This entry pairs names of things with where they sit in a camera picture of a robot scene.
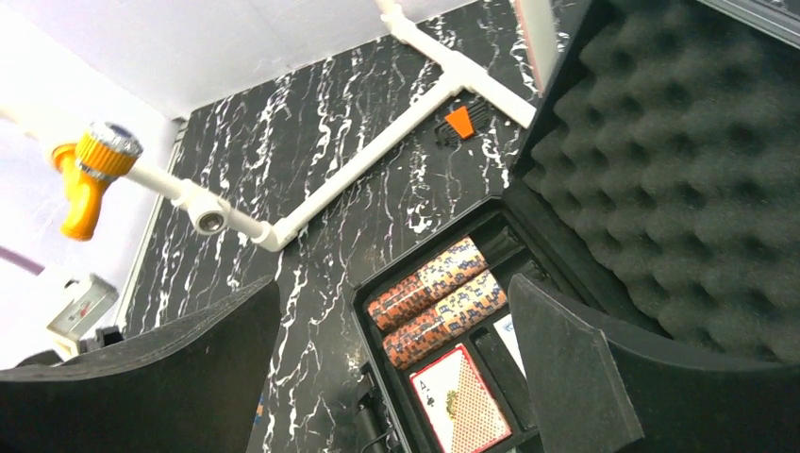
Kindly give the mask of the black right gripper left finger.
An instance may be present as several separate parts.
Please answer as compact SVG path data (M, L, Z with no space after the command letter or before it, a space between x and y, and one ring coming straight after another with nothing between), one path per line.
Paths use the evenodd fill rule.
M58 366L1 374L5 452L243 452L281 319L261 279Z

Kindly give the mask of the orange black small clip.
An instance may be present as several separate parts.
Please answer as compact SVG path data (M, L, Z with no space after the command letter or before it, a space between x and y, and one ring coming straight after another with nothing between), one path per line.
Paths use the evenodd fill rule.
M434 128L436 145L458 147L462 142L484 131L489 126L491 117L489 104L484 100L458 107L446 114L443 122Z

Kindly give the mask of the red playing card deck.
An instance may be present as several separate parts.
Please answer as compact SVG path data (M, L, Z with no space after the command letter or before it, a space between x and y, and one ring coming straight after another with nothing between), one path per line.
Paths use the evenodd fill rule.
M511 435L507 418L464 344L409 380L443 452L483 452Z

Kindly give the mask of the white pvc pipe frame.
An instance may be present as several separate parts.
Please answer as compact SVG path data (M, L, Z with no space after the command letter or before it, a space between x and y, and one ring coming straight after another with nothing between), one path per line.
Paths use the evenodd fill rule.
M117 121L163 164L174 119L289 76L295 96L272 142L333 171L356 148L345 100L367 79L314 100L298 72L385 38L378 15L371 1L5 1L1 107L62 137Z

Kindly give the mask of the lower orange chip row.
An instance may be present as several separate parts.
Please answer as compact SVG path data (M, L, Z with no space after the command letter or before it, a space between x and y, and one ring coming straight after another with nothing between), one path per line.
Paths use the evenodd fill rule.
M384 351L395 368L407 369L506 303L500 283L485 271L387 335Z

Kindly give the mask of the blue playing card deck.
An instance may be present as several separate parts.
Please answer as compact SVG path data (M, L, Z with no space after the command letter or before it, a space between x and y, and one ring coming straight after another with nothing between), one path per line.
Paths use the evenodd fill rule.
M513 361L519 368L520 372L524 377L526 377L525 366L523 364L519 345L517 343L517 337L511 314L510 313L506 314L505 316L497 320L493 324L493 326L500 340L502 341L503 345L506 347Z

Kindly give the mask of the upper orange chip row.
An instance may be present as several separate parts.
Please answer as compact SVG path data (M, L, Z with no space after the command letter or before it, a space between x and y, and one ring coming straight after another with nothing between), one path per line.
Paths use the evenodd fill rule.
M391 331L487 268L487 258L466 236L377 296L367 311L380 330Z

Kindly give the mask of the orange chip row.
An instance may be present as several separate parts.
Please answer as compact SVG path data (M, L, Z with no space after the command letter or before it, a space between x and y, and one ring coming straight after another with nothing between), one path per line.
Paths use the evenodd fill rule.
M506 303L500 283L485 271L387 335L384 351L395 368L407 369Z
M377 296L367 311L380 330L391 331L487 268L487 258L466 236Z

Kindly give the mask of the black plastic poker case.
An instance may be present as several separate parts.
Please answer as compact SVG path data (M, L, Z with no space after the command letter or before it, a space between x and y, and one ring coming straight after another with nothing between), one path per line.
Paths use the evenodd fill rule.
M572 23L510 185L355 290L358 452L443 452L409 378L458 344L511 427L483 452L547 452L493 326L515 275L669 340L799 369L798 44L701 1L588 1ZM395 368L383 340L398 327L380 330L369 303L466 236L506 305Z

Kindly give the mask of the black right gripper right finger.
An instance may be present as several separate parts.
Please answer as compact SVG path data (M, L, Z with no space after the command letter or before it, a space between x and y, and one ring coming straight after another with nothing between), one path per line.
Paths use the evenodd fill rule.
M522 275L508 301L547 452L795 452L799 369L666 339Z

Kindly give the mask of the orange faucet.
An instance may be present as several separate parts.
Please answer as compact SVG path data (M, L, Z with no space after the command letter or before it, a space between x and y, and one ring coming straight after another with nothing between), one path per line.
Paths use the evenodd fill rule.
M62 175L69 203L60 227L64 236L77 241L93 237L106 190L141 154L142 145L133 133L111 122L92 122L77 142L53 149L50 159Z

